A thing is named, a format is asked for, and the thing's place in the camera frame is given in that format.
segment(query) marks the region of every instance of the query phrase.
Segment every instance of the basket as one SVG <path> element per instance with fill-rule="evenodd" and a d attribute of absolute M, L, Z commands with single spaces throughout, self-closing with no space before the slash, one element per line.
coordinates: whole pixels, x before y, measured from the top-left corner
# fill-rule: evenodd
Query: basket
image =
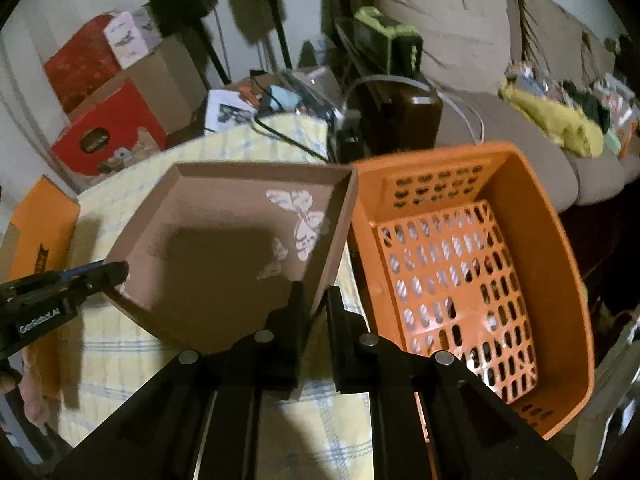
<path fill-rule="evenodd" d="M 540 435 L 557 433 L 591 395 L 593 340 L 572 250 L 524 156 L 491 142 L 355 165 L 374 330 L 405 351 L 449 350 Z"/>

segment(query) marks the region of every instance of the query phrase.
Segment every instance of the yellow tablecloth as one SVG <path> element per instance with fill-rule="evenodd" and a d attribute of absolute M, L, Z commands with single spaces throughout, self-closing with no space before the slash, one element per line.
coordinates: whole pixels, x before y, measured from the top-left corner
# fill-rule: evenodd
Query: yellow tablecloth
<path fill-rule="evenodd" d="M 268 120 L 278 131 L 326 152 L 326 125 L 305 116 Z M 299 148 L 239 126 L 192 140 L 124 170 L 84 193 L 69 267 L 100 260 L 165 171 L 178 161 L 270 160 L 317 163 Z M 346 248 L 336 284 L 348 310 L 362 312 Z M 106 298 L 87 301 L 60 329 L 63 399 L 58 432 L 75 446 L 175 356 Z M 335 391 L 326 318 L 319 317 L 302 364 L 297 401 L 265 396 L 260 413 L 257 477 L 366 479 L 373 477 L 369 397 Z"/>

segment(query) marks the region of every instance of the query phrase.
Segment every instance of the perforated basket bottom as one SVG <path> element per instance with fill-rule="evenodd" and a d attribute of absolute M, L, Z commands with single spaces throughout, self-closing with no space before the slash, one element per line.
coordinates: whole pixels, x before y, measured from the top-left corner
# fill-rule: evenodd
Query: perforated basket bottom
<path fill-rule="evenodd" d="M 506 402 L 537 382 L 516 270 L 486 201 L 375 227 L 405 349 L 449 350 Z"/>

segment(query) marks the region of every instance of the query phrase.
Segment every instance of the black pole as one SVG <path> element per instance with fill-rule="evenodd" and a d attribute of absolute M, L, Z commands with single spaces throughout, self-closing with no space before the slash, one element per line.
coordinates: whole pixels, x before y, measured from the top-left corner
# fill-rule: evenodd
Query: black pole
<path fill-rule="evenodd" d="M 211 43 L 211 38 L 207 29 L 205 28 L 202 20 L 195 20 L 193 22 L 193 29 L 196 31 L 196 34 L 200 38 L 200 41 L 204 44 L 204 47 L 207 49 L 207 54 L 211 58 L 213 66 L 216 68 L 216 72 L 220 76 L 220 80 L 223 84 L 228 85 L 231 83 L 231 79 L 226 74 L 225 69 L 222 67 L 222 63 L 220 63 L 220 59 L 218 58 L 218 54 L 216 54 L 216 50 L 213 48 L 213 44 Z"/>
<path fill-rule="evenodd" d="M 271 15 L 273 16 L 273 23 L 276 25 L 276 32 L 278 33 L 278 41 L 280 42 L 280 48 L 282 50 L 282 57 L 284 58 L 284 66 L 292 69 L 291 58 L 289 56 L 289 47 L 287 46 L 287 38 L 284 36 L 284 29 L 282 28 L 282 19 L 280 17 L 280 11 L 278 10 L 278 3 L 276 0 L 267 0 L 271 7 Z"/>

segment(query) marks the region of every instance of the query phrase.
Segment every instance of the metal screw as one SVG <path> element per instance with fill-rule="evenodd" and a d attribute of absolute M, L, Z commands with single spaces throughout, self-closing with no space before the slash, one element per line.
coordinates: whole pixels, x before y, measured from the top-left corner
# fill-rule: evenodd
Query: metal screw
<path fill-rule="evenodd" d="M 378 344 L 380 338 L 377 335 L 372 334 L 371 332 L 367 332 L 366 334 L 362 334 L 360 336 L 360 343 L 364 346 L 375 346 Z"/>
<path fill-rule="evenodd" d="M 192 365 L 198 360 L 198 353 L 195 350 L 185 350 L 178 355 L 181 365 Z"/>
<path fill-rule="evenodd" d="M 263 344 L 273 341 L 273 337 L 273 332 L 271 330 L 258 330 L 254 335 L 255 341 Z"/>
<path fill-rule="evenodd" d="M 447 352 L 446 350 L 436 352 L 436 361 L 441 365 L 449 366 L 453 363 L 453 359 L 455 359 L 455 357 L 453 357 L 451 352 Z"/>

